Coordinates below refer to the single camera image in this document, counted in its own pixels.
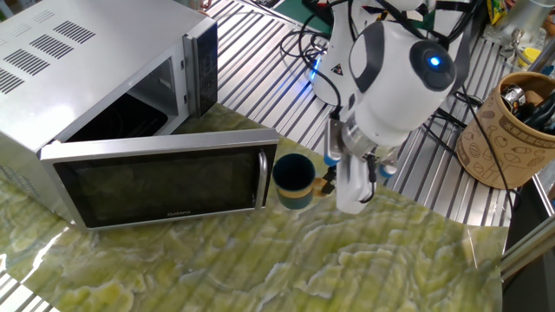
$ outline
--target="microwave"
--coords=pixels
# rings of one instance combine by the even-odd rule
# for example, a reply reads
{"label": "microwave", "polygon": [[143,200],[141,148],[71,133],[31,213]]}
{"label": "microwave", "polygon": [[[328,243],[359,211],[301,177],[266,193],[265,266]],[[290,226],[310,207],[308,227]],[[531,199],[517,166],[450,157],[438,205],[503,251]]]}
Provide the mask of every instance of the microwave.
{"label": "microwave", "polygon": [[275,130],[170,135],[217,74],[179,3],[42,1],[0,23],[0,179],[84,231],[264,208]]}

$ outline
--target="microwave door handle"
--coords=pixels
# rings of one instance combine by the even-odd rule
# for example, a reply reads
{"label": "microwave door handle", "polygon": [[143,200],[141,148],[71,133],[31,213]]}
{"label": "microwave door handle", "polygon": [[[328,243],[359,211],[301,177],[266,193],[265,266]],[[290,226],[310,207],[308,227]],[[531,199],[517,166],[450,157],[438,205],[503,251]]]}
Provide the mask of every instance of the microwave door handle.
{"label": "microwave door handle", "polygon": [[264,202],[264,193],[266,192],[266,180],[268,179],[268,159],[264,151],[258,154],[258,164],[260,165],[260,176],[258,177],[257,198],[254,209],[261,209]]}

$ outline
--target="dark blue mug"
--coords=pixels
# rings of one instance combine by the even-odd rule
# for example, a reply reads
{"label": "dark blue mug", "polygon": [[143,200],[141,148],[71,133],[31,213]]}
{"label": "dark blue mug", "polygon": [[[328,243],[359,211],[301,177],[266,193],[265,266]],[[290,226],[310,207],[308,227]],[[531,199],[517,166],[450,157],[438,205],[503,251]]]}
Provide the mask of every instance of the dark blue mug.
{"label": "dark blue mug", "polygon": [[316,168],[304,155],[291,153],[283,156],[274,164],[272,176],[279,201],[289,209],[303,209],[314,196],[325,197],[315,187],[321,188],[326,180],[316,178]]}

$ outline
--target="brand logo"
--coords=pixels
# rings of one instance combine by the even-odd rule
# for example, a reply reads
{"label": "brand logo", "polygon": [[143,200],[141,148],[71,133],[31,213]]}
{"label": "brand logo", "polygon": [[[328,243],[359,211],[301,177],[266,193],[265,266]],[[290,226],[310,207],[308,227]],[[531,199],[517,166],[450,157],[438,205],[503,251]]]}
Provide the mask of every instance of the brand logo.
{"label": "brand logo", "polygon": [[168,217],[175,217],[175,216],[184,216],[184,215],[188,215],[188,214],[191,214],[191,211],[168,212],[167,216]]}

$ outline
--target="metal grate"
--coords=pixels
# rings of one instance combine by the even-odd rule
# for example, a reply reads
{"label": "metal grate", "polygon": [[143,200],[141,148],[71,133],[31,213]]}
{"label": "metal grate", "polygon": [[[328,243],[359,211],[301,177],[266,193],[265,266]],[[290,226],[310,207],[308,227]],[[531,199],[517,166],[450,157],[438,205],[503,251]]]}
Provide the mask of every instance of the metal grate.
{"label": "metal grate", "polygon": [[69,51],[73,49],[69,45],[60,42],[59,40],[56,40],[48,35],[40,36],[35,41],[31,42],[30,45],[37,49],[40,49],[42,52],[48,55],[54,56],[57,59],[66,55],[67,53],[69,53]]}
{"label": "metal grate", "polygon": [[54,16],[54,13],[45,10],[41,13],[39,13],[38,15],[36,15],[35,17],[33,17],[33,21],[37,22],[37,23],[42,23],[44,21],[46,21],[47,19],[51,18],[52,16]]}
{"label": "metal grate", "polygon": [[27,24],[21,24],[13,29],[11,29],[10,31],[8,31],[8,34],[17,37],[20,36],[22,33],[24,33],[25,31],[31,29],[31,27]]}
{"label": "metal grate", "polygon": [[64,22],[62,25],[54,28],[54,31],[66,36],[67,38],[77,41],[78,43],[84,43],[92,36],[95,35],[94,32],[84,29],[70,21]]}
{"label": "metal grate", "polygon": [[8,166],[0,165],[0,174],[2,174],[8,181],[11,181],[15,185],[18,185],[22,190],[26,191],[28,194],[32,195],[36,199],[44,202],[41,193],[39,193],[31,181],[25,178],[23,175],[15,172]]}
{"label": "metal grate", "polygon": [[23,49],[6,56],[4,60],[31,75],[36,75],[50,65]]}
{"label": "metal grate", "polygon": [[23,80],[0,68],[0,92],[8,94],[22,83],[24,83]]}

